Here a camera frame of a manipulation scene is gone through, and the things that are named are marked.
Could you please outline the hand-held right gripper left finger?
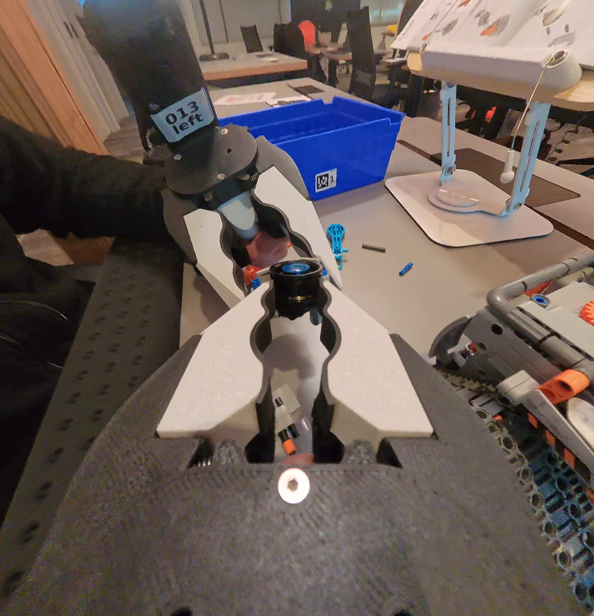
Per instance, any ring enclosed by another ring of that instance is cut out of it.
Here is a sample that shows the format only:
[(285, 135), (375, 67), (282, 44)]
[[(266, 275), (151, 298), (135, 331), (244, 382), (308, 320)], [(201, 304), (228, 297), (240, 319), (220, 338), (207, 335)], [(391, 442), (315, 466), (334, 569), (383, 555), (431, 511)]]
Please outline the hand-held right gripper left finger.
[(160, 438), (274, 437), (271, 371), (262, 356), (274, 301), (266, 281), (204, 330), (156, 428)]

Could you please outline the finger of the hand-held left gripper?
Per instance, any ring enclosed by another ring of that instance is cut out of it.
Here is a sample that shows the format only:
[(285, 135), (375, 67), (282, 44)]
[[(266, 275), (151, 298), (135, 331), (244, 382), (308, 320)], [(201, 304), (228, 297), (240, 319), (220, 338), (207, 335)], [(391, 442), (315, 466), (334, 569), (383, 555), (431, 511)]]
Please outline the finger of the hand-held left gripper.
[(218, 212), (197, 209), (184, 216), (198, 271), (228, 308), (248, 294), (242, 268), (231, 252), (230, 224)]
[(318, 258), (335, 286), (343, 289), (337, 261), (314, 205), (275, 166), (259, 174), (253, 200), (261, 222), (285, 231), (294, 249)]

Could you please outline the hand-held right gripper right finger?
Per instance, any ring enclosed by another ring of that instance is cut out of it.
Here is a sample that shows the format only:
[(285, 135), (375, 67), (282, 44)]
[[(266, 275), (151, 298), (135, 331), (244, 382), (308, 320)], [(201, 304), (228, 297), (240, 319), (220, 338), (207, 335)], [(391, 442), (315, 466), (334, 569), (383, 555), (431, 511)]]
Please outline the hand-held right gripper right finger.
[(434, 431), (393, 336), (329, 281), (320, 283), (320, 340), (329, 352), (312, 410), (320, 438), (381, 441)]

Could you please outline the cyan toy piece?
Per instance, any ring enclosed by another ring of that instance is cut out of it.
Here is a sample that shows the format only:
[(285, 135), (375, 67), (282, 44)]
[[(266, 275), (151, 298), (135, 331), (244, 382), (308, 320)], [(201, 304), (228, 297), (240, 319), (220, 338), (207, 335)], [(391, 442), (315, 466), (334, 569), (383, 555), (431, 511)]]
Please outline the cyan toy piece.
[(327, 237), (330, 240), (332, 254), (336, 260), (339, 271), (343, 268), (343, 256), (348, 251), (348, 249), (343, 246), (345, 235), (346, 228), (339, 223), (333, 223), (327, 227)]

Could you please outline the black toy wheel assembly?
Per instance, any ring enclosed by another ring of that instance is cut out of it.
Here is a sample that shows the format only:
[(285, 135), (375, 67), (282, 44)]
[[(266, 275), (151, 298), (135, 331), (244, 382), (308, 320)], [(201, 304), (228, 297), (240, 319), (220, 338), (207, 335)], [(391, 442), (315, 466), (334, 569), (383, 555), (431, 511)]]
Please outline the black toy wheel assembly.
[(272, 298), (266, 303), (271, 318), (296, 320), (307, 314), (314, 326), (322, 323), (319, 291), (321, 283), (328, 278), (328, 272), (319, 258), (279, 262), (251, 272), (250, 278), (248, 286), (251, 291), (265, 282), (270, 284)]

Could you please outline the blue plastic bin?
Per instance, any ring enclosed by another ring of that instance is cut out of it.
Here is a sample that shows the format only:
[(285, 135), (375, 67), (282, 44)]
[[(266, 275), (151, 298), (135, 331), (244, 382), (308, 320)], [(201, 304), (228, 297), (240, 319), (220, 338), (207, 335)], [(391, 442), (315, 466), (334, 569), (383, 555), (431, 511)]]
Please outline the blue plastic bin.
[(385, 178), (403, 112), (344, 97), (297, 102), (219, 120), (265, 137), (296, 163), (312, 201)]

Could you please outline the person's left hand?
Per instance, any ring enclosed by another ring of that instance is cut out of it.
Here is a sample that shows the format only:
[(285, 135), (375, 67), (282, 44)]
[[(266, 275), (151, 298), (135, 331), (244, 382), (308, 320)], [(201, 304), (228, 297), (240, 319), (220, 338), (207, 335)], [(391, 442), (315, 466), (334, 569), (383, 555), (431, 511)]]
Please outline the person's left hand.
[(247, 243), (247, 253), (253, 266), (264, 269), (286, 258), (289, 247), (287, 237), (276, 238), (260, 231)]

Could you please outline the background wooden table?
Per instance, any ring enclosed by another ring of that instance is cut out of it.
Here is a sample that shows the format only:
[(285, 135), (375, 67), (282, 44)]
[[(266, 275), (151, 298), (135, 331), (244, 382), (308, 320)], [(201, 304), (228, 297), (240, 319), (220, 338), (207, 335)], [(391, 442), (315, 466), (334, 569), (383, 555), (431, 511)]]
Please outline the background wooden table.
[(307, 72), (308, 61), (270, 52), (267, 55), (243, 54), (224, 59), (200, 61), (205, 80), (213, 84), (225, 82), (259, 82), (278, 81), (303, 75)]

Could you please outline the white papers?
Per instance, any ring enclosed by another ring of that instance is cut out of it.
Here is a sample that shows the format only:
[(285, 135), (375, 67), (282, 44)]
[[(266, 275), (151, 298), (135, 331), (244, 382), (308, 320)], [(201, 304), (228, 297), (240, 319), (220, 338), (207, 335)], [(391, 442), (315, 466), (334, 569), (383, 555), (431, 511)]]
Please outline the white papers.
[(265, 104), (269, 107), (279, 107), (283, 105), (296, 104), (300, 102), (309, 102), (310, 98), (297, 94), (295, 96), (277, 97), (275, 92), (260, 92), (254, 94), (229, 94), (217, 99), (215, 106), (236, 106), (236, 105), (252, 105)]

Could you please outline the orange office chair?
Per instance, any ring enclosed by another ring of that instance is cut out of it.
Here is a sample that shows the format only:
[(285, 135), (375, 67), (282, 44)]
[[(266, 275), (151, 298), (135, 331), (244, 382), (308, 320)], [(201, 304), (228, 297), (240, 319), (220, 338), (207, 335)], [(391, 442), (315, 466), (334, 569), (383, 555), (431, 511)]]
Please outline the orange office chair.
[(317, 39), (317, 30), (315, 24), (310, 20), (302, 20), (297, 24), (300, 34), (298, 35), (298, 53), (299, 57), (324, 57), (325, 51)]

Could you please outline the grey tracked toy robot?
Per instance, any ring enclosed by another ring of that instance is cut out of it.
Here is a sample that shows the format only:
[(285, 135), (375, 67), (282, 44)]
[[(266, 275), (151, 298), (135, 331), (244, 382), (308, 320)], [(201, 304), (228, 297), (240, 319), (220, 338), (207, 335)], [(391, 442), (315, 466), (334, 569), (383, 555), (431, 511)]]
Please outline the grey tracked toy robot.
[(594, 251), (486, 301), (441, 330), (428, 356), (505, 452), (556, 566), (594, 615)]

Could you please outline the white book stand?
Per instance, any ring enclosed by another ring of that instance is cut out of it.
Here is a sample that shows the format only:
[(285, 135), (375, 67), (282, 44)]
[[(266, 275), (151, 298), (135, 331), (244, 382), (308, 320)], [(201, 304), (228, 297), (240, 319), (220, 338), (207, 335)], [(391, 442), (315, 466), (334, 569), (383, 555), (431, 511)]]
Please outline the white book stand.
[[(443, 43), (430, 36), (409, 69), (441, 82), (441, 171), (385, 181), (423, 233), (434, 243), (463, 248), (547, 236), (553, 225), (525, 203), (551, 105), (594, 111), (594, 68), (569, 47), (513, 49), (509, 45)], [(528, 125), (511, 195), (476, 172), (457, 170), (457, 86), (486, 90), (526, 102)]]

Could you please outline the person's black clothing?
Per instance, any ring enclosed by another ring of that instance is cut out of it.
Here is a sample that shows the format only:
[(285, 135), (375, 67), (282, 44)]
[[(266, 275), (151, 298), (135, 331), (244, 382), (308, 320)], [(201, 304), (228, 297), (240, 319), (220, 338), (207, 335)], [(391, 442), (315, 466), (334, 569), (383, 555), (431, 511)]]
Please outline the person's black clothing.
[(0, 530), (93, 287), (27, 257), (0, 213)]

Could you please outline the dark brown desk mat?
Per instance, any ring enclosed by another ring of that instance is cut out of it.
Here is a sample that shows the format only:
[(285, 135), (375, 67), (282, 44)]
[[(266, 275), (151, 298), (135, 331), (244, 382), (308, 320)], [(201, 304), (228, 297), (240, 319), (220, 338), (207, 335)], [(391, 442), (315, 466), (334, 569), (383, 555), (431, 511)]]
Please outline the dark brown desk mat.
[[(471, 148), (455, 150), (455, 158), (458, 169), (477, 173), (486, 181), (502, 189), (507, 195), (511, 195), (512, 184), (503, 184), (500, 181), (500, 175), (503, 173), (503, 161)], [(580, 195), (577, 192), (533, 174), (526, 205), (534, 210), (540, 206), (560, 203), (579, 197)]]

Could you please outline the white instruction booklet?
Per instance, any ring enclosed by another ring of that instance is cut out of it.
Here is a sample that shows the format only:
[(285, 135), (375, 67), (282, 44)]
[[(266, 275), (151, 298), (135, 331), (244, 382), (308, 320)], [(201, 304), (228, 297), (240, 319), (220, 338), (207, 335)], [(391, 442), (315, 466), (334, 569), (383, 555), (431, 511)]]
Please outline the white instruction booklet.
[(594, 1), (424, 1), (393, 49), (481, 54), (486, 48), (535, 52), (539, 58), (567, 50), (594, 70)]

